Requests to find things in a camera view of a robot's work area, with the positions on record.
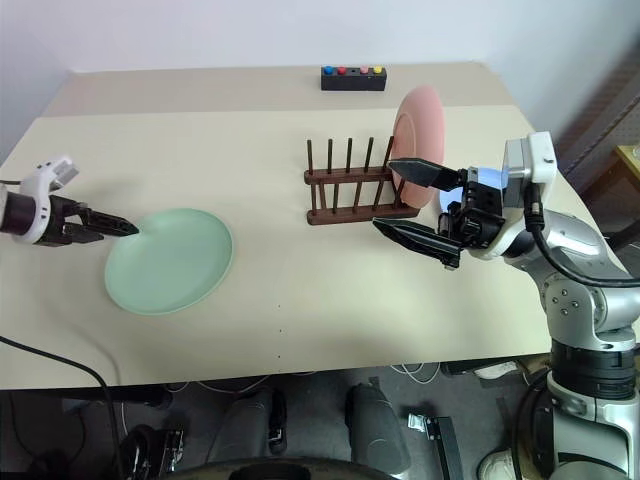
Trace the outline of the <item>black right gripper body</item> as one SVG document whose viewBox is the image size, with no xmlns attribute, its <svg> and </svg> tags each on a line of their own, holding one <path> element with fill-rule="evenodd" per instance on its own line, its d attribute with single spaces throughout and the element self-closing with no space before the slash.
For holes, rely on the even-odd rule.
<svg viewBox="0 0 640 480">
<path fill-rule="evenodd" d="M 439 193 L 438 232 L 465 248 L 486 249 L 504 225 L 502 174 L 468 168 L 465 182 Z"/>
</svg>

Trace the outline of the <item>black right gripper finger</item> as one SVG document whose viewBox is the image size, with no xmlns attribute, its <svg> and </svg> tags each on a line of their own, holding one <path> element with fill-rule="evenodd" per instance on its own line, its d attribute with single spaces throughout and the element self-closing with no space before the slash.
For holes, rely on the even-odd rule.
<svg viewBox="0 0 640 480">
<path fill-rule="evenodd" d="M 403 180 L 421 187 L 453 190 L 459 187 L 459 172 L 419 158 L 391 160 L 390 169 Z"/>
<path fill-rule="evenodd" d="M 461 244 L 432 228 L 405 219 L 374 218 L 373 225 L 389 240 L 415 253 L 438 260 L 445 268 L 458 268 Z"/>
</svg>

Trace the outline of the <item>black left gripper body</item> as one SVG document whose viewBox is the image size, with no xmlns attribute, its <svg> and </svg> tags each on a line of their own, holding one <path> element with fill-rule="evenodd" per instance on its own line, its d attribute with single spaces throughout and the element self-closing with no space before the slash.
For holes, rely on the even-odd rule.
<svg viewBox="0 0 640 480">
<path fill-rule="evenodd" d="M 89 207 L 85 203 L 56 195 L 51 195 L 49 200 L 50 219 L 47 225 L 47 245 L 51 247 L 71 245 L 64 237 L 64 226 L 83 225 L 82 212 Z"/>
</svg>

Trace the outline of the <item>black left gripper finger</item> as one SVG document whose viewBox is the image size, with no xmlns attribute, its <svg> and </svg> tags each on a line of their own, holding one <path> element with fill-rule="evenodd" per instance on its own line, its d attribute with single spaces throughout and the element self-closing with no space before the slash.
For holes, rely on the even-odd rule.
<svg viewBox="0 0 640 480">
<path fill-rule="evenodd" d="M 135 235 L 139 233 L 139 229 L 128 220 L 92 209 L 86 209 L 82 212 L 82 223 L 89 230 L 103 235 Z"/>
<path fill-rule="evenodd" d="M 104 235 L 83 225 L 65 225 L 64 237 L 68 244 L 88 244 L 104 239 Z"/>
</svg>

